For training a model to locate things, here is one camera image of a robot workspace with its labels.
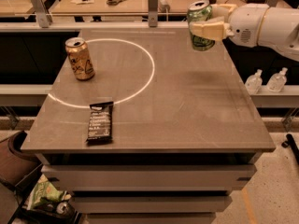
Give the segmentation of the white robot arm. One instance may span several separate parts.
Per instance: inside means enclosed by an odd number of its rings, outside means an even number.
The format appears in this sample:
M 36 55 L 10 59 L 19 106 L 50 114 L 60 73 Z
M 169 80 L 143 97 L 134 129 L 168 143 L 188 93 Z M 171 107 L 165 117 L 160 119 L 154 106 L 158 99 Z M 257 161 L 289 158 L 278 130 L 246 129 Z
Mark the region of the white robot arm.
M 299 10 L 267 4 L 213 5 L 211 18 L 192 21 L 193 35 L 214 41 L 229 38 L 238 46 L 267 47 L 299 61 Z

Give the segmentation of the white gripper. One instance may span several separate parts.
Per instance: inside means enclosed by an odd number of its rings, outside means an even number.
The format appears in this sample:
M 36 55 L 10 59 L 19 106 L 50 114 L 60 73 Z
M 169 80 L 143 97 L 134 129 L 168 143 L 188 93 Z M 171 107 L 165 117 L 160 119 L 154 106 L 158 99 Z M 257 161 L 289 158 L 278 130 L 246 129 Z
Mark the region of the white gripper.
M 260 27 L 268 8 L 267 4 L 246 4 L 242 7 L 236 4 L 213 4 L 211 18 L 220 21 L 191 22 L 189 28 L 193 35 L 204 39 L 222 41 L 230 37 L 236 45 L 252 48 L 258 44 Z

